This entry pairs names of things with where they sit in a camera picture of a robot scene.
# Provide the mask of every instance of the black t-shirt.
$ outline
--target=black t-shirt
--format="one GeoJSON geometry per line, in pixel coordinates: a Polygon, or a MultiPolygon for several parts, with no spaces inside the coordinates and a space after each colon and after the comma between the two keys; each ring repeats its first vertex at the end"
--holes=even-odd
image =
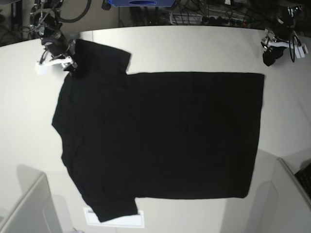
{"type": "Polygon", "coordinates": [[[259,141],[264,75],[127,75],[130,54],[78,40],[52,125],[62,160],[99,221],[135,198],[244,198],[259,141]]]}

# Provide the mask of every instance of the blue box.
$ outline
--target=blue box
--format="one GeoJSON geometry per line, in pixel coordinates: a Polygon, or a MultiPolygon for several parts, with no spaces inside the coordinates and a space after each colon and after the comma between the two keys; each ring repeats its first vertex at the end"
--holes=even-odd
{"type": "Polygon", "coordinates": [[[111,5],[119,6],[162,6],[171,7],[175,0],[109,0],[111,5]]]}

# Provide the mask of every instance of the computer monitor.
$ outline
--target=computer monitor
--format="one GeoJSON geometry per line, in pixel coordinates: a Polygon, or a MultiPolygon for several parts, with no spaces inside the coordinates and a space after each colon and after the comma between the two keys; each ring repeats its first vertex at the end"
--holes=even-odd
{"type": "Polygon", "coordinates": [[[45,173],[38,176],[1,221],[0,233],[62,233],[45,173]]]}

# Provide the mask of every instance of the white label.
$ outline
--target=white label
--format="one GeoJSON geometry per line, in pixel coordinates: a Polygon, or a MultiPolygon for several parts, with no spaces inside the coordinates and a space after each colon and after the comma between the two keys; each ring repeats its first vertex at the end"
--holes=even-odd
{"type": "Polygon", "coordinates": [[[123,227],[123,228],[144,228],[144,212],[138,211],[138,215],[124,216],[109,220],[106,222],[100,222],[91,208],[83,208],[86,216],[86,222],[90,226],[100,227],[123,227]]]}

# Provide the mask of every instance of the white table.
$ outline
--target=white table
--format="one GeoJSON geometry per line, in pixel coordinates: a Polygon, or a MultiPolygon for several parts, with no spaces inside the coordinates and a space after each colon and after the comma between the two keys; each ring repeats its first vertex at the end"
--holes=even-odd
{"type": "MultiPolygon", "coordinates": [[[[60,156],[61,139],[51,126],[65,73],[37,76],[40,41],[0,48],[0,208],[10,209],[21,194],[16,167],[47,173],[56,206],[65,206],[75,228],[88,233],[243,233],[253,230],[249,215],[256,193],[270,181],[276,156],[293,171],[311,159],[311,55],[292,63],[288,50],[272,67],[262,62],[263,31],[195,26],[109,29],[85,38],[132,53],[128,74],[138,72],[259,72],[266,75],[259,151],[249,196],[243,200],[139,199],[145,229],[86,225],[85,207],[60,156]]],[[[301,38],[311,48],[311,40],[301,38]]]]}

